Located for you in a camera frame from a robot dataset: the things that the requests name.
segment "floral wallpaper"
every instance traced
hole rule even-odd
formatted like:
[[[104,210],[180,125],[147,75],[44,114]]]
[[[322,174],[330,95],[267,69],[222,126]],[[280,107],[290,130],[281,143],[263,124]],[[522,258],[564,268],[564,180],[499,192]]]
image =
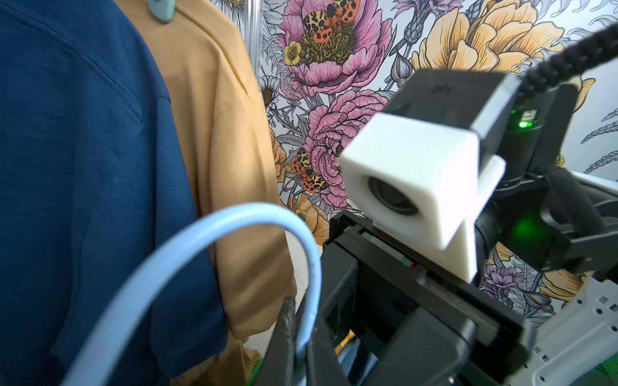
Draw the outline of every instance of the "floral wallpaper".
[[[241,24],[241,3],[213,2]],[[364,217],[347,199],[339,155],[414,71],[523,75],[618,21],[618,0],[262,0],[262,5],[259,82],[281,204],[307,223],[318,244],[328,239],[328,219],[337,212]],[[570,80],[578,101],[560,166],[617,180],[615,68],[610,62]],[[574,298],[586,278],[566,271],[540,274],[498,244],[480,288],[540,326]]]

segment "pink peony illustration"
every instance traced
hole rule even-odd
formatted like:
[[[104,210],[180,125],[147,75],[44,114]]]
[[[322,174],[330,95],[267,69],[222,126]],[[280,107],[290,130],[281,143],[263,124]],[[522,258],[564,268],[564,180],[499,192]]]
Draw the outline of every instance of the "pink peony illustration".
[[[352,22],[343,23],[341,31],[333,28],[328,42],[316,43],[302,20],[312,12],[325,11],[332,0],[288,1],[281,25],[285,33],[278,34],[277,44],[285,52],[282,63],[290,72],[293,89],[309,96],[335,94],[366,86],[375,78],[391,40],[392,19],[382,21],[378,0],[359,3]]]
[[[324,201],[335,208],[348,205],[339,155],[386,103],[387,99],[374,91],[349,90],[329,107],[318,106],[309,114],[309,137],[303,148],[313,172],[328,183],[328,188],[320,192]]]

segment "black braided cable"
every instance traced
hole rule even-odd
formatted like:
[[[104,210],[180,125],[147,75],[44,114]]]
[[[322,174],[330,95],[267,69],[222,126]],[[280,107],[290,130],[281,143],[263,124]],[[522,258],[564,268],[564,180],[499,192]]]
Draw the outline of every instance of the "black braided cable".
[[[571,172],[556,165],[540,167],[539,171],[547,180],[579,237],[605,232],[601,214]]]
[[[616,56],[618,56],[618,23],[580,40],[529,70],[522,80],[517,104]]]

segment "fern frond illustration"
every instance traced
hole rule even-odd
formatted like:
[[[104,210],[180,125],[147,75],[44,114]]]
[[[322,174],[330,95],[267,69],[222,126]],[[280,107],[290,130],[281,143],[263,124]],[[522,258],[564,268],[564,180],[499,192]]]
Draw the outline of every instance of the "fern frond illustration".
[[[613,152],[609,153],[607,156],[603,156],[600,160],[596,161],[594,164],[590,165],[586,171],[584,171],[585,174],[589,174],[591,171],[595,170],[595,169],[599,169],[601,166],[606,165],[612,161],[615,161],[618,159],[618,150],[614,150]]]
[[[615,121],[613,124],[600,127],[596,129],[595,131],[591,132],[586,137],[584,137],[584,139],[582,140],[582,143],[596,137],[597,135],[607,134],[607,133],[616,132],[616,131],[618,131],[618,120]]]
[[[605,116],[605,118],[601,119],[601,122],[605,122],[608,119],[612,119],[613,117],[618,115],[618,109],[610,112],[608,115]]]

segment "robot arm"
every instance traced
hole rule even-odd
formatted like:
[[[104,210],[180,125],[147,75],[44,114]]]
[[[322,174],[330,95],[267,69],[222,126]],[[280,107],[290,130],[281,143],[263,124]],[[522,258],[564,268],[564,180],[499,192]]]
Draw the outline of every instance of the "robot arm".
[[[365,386],[448,385],[462,371],[493,385],[563,386],[614,353],[618,198],[552,166],[577,96],[559,83],[616,56],[618,24],[523,78],[420,70],[408,79],[341,154],[346,191],[374,224],[345,211],[331,219],[319,322],[306,363],[294,364],[308,385],[346,384],[332,347],[350,329],[379,358]],[[582,302],[538,339],[477,289],[498,241],[541,272],[596,271]],[[293,308],[282,309],[257,386],[298,381]]]

